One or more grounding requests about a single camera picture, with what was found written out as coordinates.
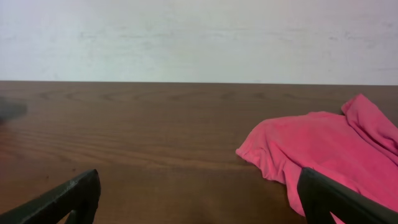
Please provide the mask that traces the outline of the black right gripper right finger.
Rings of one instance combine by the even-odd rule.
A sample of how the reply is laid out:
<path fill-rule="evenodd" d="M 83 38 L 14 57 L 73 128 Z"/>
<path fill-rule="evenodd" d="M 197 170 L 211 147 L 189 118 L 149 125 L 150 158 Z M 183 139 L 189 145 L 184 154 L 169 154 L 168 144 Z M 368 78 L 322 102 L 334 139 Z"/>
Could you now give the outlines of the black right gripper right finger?
<path fill-rule="evenodd" d="M 397 212 L 305 167 L 297 192 L 308 223 L 397 224 Z"/>

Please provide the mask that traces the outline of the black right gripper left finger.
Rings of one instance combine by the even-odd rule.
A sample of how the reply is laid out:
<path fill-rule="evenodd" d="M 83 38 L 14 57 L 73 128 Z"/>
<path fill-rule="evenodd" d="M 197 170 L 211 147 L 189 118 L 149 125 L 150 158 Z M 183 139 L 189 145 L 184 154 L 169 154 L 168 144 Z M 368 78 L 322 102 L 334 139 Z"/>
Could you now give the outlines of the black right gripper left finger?
<path fill-rule="evenodd" d="M 1 214 L 1 223 L 92 224 L 98 209 L 101 184 L 98 171 L 87 170 L 41 196 Z"/>

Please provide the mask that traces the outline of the red printed t-shirt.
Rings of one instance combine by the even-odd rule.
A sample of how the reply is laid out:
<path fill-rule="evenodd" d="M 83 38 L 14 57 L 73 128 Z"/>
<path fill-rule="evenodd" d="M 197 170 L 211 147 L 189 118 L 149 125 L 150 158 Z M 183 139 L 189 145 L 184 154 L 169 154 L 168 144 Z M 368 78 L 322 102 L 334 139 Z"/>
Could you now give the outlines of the red printed t-shirt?
<path fill-rule="evenodd" d="M 290 206 L 304 217 L 297 185 L 305 167 L 397 212 L 397 128 L 363 95 L 341 114 L 267 119 L 236 152 L 265 179 L 285 184 Z"/>

